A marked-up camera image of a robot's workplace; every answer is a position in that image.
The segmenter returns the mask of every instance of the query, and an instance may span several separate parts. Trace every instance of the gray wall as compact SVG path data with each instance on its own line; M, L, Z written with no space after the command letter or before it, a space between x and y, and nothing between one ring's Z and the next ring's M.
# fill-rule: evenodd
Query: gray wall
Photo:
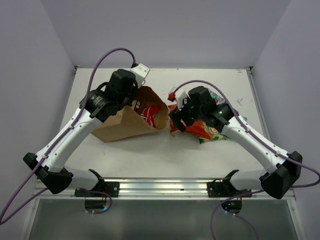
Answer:
M40 200L29 240L212 240L209 219L219 203L113 199L110 211L90 217L84 213L84 202ZM286 200L243 199L241 216L254 223L260 240L298 240ZM245 221L222 208L213 229L218 240L257 240Z
M71 60L127 47L149 67L253 66L290 0L41 0ZM126 53L104 67L128 64Z
M72 62L41 2L0 1L1 210L30 173L25 153L36 152L58 131L72 81ZM31 196L32 182L14 208ZM26 211L0 226L0 239L18 239Z
M253 68L271 139L320 170L320 1L292 0ZM316 180L302 170L300 184ZM296 189L310 240L319 239L320 186Z

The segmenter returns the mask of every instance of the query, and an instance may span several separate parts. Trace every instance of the white wall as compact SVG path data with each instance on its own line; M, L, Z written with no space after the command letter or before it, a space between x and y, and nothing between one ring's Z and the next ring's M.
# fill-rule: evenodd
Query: white wall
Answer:
M253 68L271 139L320 170L320 1L292 0ZM300 184L316 180L303 170ZM319 239L320 186L296 189L308 239Z
M72 62L41 2L1 0L1 210L30 173L23 156L42 148L58 131L72 82ZM31 196L33 185L21 192L13 208ZM18 239L27 208L0 226L0 239Z
M149 67L253 66L290 0L41 0L71 60L127 47ZM129 63L126 53L104 67Z

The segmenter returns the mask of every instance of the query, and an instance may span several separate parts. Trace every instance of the black mounting bracket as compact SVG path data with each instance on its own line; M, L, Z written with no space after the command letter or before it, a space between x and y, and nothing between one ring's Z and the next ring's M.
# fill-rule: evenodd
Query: black mounting bracket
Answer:
M23 161L28 167L33 170L38 164L37 155L28 152L24 157ZM65 190L72 182L74 176L71 172L68 172L65 168L61 169L60 172L48 171L48 167L41 165L35 171L35 175L41 180L41 182L49 189L52 194L61 193Z
M103 192L110 195L112 198L117 198L119 196L120 183L118 181L105 181L103 185ZM74 196L78 198L95 198L103 197L101 194L88 192L85 189L76 189Z
M206 190L209 198L229 198L239 194L246 194L244 198L251 198L251 190L237 190L230 183L231 177L239 170L233 170L223 179L215 179L206 183Z

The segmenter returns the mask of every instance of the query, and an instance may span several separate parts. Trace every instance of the cable connector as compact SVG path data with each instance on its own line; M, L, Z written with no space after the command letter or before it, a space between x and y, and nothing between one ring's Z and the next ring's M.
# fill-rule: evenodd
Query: cable connector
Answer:
M131 69L133 69L133 68L137 67L138 65L139 65L138 63L133 62L133 63L132 63L132 65L131 65Z

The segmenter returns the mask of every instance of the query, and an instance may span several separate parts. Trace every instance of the red snack bag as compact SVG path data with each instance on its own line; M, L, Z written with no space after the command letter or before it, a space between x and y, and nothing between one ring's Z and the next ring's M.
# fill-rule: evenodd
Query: red snack bag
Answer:
M169 105L169 112L172 112L176 106L176 104ZM175 128L174 122L170 119L170 133L175 131L178 131L178 128ZM188 126L185 131L197 137L210 139L210 135L205 131L205 123L203 121L195 121L194 124L192 126Z
M156 128L155 125L155 115L160 111L161 107L159 106L149 106L143 109L140 116L153 128Z

